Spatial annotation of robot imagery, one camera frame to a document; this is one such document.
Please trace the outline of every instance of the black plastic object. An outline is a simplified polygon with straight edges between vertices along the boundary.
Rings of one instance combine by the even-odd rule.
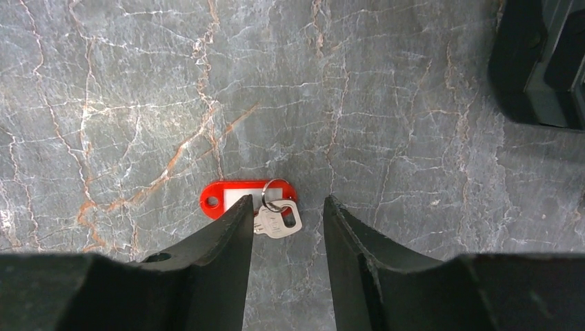
[[[252,197],[141,263],[98,254],[0,255],[0,330],[240,331]]]
[[[467,254],[395,243],[335,198],[324,236],[338,331],[585,330],[582,254]]]
[[[488,74],[513,121],[585,130],[585,0],[507,0]]]

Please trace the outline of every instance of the key tag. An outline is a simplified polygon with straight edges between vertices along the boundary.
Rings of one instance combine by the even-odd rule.
[[[297,191],[289,182],[284,179],[265,179],[258,181],[213,182],[204,188],[199,198],[199,205],[207,216],[212,219],[218,219],[234,203],[247,194],[252,195],[254,211],[258,211],[263,202],[264,205],[270,205],[270,202],[266,201],[282,199],[297,201]],[[290,213],[290,208],[287,208],[283,215],[286,216]]]

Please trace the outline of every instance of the key hole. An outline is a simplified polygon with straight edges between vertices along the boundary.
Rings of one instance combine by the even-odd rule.
[[[297,225],[297,221],[295,220],[295,215],[293,213],[289,213],[286,216],[283,215],[282,221],[284,222],[284,226],[287,228],[292,228],[293,226]]]

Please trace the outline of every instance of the white label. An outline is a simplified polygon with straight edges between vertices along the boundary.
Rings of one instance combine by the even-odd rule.
[[[260,206],[262,205],[261,188],[234,188],[224,190],[224,212],[230,209],[230,207],[240,200],[240,198],[248,194],[252,195],[254,210],[260,209]],[[280,199],[283,199],[281,188],[269,188],[266,190],[266,202]]]

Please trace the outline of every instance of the red plastic tag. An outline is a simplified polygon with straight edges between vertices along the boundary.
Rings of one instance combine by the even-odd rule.
[[[218,219],[241,197],[251,194],[254,210],[262,205],[262,189],[270,179],[258,181],[216,181],[207,185],[201,193],[199,203],[203,212],[212,219]],[[275,180],[266,190],[266,200],[290,199],[297,202],[297,191],[284,180]]]

